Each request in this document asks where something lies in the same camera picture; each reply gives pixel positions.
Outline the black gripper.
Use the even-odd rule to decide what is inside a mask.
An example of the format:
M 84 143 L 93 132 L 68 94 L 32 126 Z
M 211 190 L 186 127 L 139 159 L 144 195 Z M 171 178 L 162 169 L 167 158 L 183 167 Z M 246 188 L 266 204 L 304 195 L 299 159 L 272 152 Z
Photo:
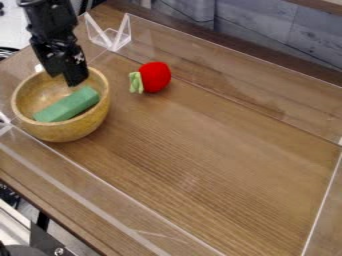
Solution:
M 28 20 L 35 55 L 55 77 L 63 73 L 69 87 L 88 78 L 85 55 L 73 29 L 77 17 L 69 0 L 17 0 Z

